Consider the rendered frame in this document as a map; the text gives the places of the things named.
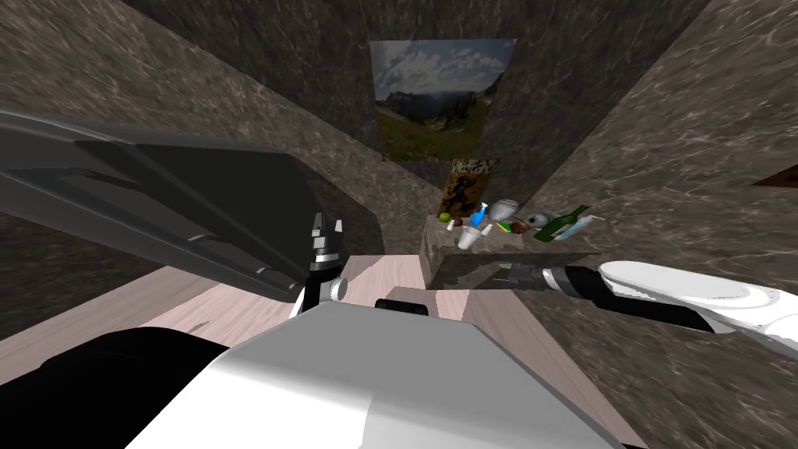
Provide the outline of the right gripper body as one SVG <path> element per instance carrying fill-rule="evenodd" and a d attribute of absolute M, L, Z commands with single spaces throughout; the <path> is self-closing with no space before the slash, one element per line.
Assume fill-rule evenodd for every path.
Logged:
<path fill-rule="evenodd" d="M 500 263 L 499 268 L 508 270 L 506 278 L 497 278 L 501 285 L 520 290 L 545 290 L 544 270 L 532 265 L 521 263 Z"/>

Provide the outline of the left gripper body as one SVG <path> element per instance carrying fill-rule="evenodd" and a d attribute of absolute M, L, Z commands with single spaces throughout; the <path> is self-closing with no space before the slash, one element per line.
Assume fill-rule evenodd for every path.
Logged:
<path fill-rule="evenodd" d="M 343 232 L 326 229 L 312 230 L 312 249 L 317 256 L 321 254 L 338 254 L 343 243 Z"/>

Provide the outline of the green glass bottle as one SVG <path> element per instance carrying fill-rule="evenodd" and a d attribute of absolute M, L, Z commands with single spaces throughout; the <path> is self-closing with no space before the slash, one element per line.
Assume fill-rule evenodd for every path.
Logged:
<path fill-rule="evenodd" d="M 540 242 L 552 242 L 559 233 L 564 232 L 578 222 L 581 214 L 590 209 L 588 205 L 580 205 L 569 214 L 553 218 L 547 225 L 538 230 L 533 238 Z"/>

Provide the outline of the clear plastic bottle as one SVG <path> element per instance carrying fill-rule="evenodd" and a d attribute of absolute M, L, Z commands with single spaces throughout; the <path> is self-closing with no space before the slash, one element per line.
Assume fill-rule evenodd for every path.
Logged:
<path fill-rule="evenodd" d="M 602 220 L 602 217 L 597 217 L 595 215 L 588 215 L 586 217 L 580 217 L 577 222 L 561 232 L 558 232 L 555 236 L 555 240 L 565 240 L 570 238 L 573 234 L 578 233 L 581 229 L 586 228 L 590 225 L 593 221 Z"/>

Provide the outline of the brown poster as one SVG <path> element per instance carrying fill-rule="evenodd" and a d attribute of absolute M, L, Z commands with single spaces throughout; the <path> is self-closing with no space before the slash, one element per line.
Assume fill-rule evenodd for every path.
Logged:
<path fill-rule="evenodd" d="M 468 217 L 481 205 L 480 198 L 500 159 L 456 158 L 443 189 L 438 214 Z"/>

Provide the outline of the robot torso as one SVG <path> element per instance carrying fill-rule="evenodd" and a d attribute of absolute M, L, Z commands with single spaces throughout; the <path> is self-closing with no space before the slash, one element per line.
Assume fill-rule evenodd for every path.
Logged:
<path fill-rule="evenodd" d="M 228 349 L 126 449 L 624 449 L 476 326 L 327 302 Z"/>

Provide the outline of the mountain landscape picture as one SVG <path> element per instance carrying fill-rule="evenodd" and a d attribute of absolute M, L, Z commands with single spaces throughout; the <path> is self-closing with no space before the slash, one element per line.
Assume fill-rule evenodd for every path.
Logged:
<path fill-rule="evenodd" d="M 372 41 L 376 125 L 390 161 L 450 161 L 478 145 L 513 38 Z"/>

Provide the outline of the dark grey door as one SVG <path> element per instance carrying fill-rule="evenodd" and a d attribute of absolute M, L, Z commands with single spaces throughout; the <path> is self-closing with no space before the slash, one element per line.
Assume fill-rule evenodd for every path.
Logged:
<path fill-rule="evenodd" d="M 0 111 L 0 211 L 281 302 L 342 221 L 343 260 L 385 252 L 376 216 L 258 145 Z"/>

